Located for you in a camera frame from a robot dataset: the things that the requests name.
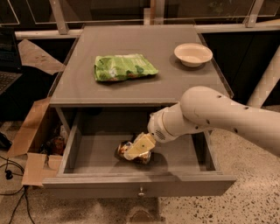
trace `drawer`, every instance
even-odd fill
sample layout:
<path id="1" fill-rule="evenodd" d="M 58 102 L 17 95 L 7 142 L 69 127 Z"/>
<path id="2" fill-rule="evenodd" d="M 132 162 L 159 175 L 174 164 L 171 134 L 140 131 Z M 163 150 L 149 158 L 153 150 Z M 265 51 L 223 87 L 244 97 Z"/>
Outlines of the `drawer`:
<path id="1" fill-rule="evenodd" d="M 148 164 L 116 156 L 116 148 L 147 133 L 159 108 L 84 108 L 73 121 L 59 172 L 43 181 L 59 198 L 126 198 L 222 195 L 235 177 L 223 175 L 209 133 L 157 143 Z"/>

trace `brown box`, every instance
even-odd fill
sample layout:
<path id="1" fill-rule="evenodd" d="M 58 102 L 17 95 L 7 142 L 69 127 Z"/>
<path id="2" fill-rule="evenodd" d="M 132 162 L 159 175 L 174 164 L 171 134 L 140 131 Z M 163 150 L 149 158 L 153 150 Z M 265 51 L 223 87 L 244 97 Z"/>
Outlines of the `brown box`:
<path id="1" fill-rule="evenodd" d="M 49 102 L 50 97 L 34 102 L 7 153 L 8 158 L 27 153 L 22 181 L 25 186 L 42 186 L 42 180 L 55 177 L 60 167 L 62 156 L 39 153 L 41 144 L 48 140 L 53 125 L 59 120 Z"/>

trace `speckled floor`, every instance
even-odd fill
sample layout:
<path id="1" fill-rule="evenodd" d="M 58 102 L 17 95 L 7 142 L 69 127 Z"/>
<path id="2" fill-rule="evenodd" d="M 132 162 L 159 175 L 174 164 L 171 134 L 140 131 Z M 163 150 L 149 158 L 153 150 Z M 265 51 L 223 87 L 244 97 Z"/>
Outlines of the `speckled floor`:
<path id="1" fill-rule="evenodd" d="M 280 111 L 279 106 L 269 109 Z M 0 123 L 13 138 L 20 122 Z M 44 189 L 29 188 L 30 214 L 35 223 L 280 223 L 280 158 L 230 132 L 216 129 L 212 147 L 220 168 L 237 181 L 217 197 L 143 199 L 56 199 Z M 25 164 L 26 156 L 14 159 Z M 0 170 L 0 193 L 20 188 L 20 176 L 5 179 Z M 0 196 L 1 223 L 9 223 L 22 192 Z M 32 223 L 23 199 L 12 223 Z"/>

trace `white bowl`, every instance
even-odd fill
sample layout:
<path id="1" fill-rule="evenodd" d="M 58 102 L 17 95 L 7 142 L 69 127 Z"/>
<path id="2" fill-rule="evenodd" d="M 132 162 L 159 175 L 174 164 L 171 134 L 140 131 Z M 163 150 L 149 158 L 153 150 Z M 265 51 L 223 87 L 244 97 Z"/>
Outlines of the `white bowl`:
<path id="1" fill-rule="evenodd" d="M 194 43 L 179 45 L 175 48 L 174 53 L 187 67 L 199 67 L 213 57 L 213 53 L 208 47 Z"/>

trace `green bag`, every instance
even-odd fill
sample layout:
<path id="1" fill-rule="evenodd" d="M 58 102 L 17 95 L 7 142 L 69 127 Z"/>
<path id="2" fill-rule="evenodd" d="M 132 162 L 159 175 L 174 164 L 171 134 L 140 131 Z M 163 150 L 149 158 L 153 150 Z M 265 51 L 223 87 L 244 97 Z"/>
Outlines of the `green bag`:
<path id="1" fill-rule="evenodd" d="M 158 70 L 142 54 L 97 56 L 95 59 L 96 81 L 125 81 L 157 73 Z"/>

